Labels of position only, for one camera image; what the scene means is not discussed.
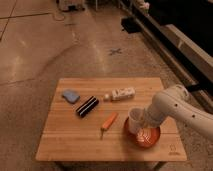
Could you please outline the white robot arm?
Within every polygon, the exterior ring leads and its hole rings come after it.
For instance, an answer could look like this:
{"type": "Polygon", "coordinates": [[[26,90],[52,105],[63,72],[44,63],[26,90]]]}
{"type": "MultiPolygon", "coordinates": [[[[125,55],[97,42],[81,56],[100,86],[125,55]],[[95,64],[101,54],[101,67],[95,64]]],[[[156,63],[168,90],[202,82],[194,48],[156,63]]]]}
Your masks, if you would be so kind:
{"type": "Polygon", "coordinates": [[[167,117],[172,117],[213,141],[213,115],[195,108],[187,102],[188,99],[189,92],[179,84],[157,92],[144,109],[143,123],[158,127],[167,117]]]}

